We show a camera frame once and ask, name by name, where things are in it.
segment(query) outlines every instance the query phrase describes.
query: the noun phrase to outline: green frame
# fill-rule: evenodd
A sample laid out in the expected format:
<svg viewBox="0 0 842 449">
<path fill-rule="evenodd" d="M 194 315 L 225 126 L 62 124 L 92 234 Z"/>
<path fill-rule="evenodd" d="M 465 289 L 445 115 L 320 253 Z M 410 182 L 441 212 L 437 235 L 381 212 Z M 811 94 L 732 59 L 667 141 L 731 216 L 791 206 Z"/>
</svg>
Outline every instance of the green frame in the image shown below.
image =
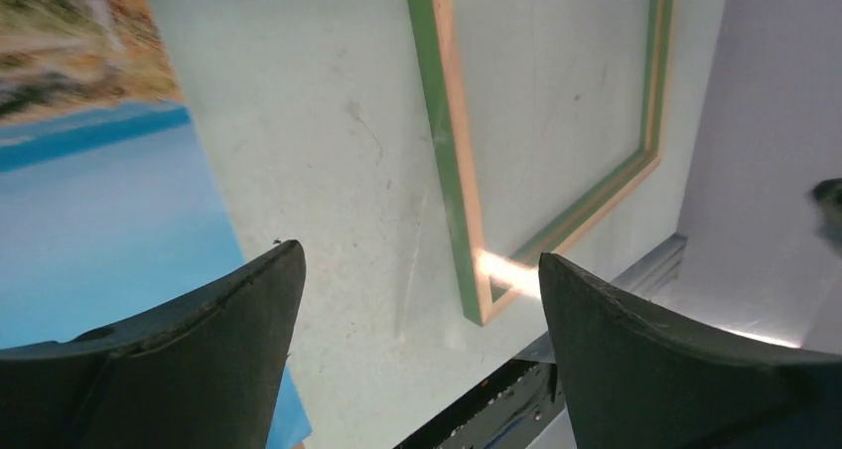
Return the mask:
<svg viewBox="0 0 842 449">
<path fill-rule="evenodd" d="M 454 4 L 453 0 L 407 1 L 463 312 L 469 320 L 484 325 L 519 292 L 493 284 L 479 266 L 485 252 L 485 239 Z M 533 266 L 542 252 L 563 253 L 660 163 L 675 2 L 650 0 L 639 146 L 516 251 L 510 257 L 512 261 Z"/>
</svg>

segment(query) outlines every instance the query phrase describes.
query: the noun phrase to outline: white tabletop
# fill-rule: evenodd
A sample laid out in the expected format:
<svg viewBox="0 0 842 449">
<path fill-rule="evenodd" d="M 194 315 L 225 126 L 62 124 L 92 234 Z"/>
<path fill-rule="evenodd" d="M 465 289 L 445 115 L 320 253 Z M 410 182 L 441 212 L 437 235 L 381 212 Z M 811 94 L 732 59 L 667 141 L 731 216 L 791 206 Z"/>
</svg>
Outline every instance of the white tabletop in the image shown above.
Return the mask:
<svg viewBox="0 0 842 449">
<path fill-rule="evenodd" d="M 309 448 L 392 447 L 545 330 L 461 318 L 406 0 L 150 2 L 246 256 L 304 245 Z M 604 278 L 676 229 L 723 4 L 680 0 L 664 159 L 569 254 Z"/>
</svg>

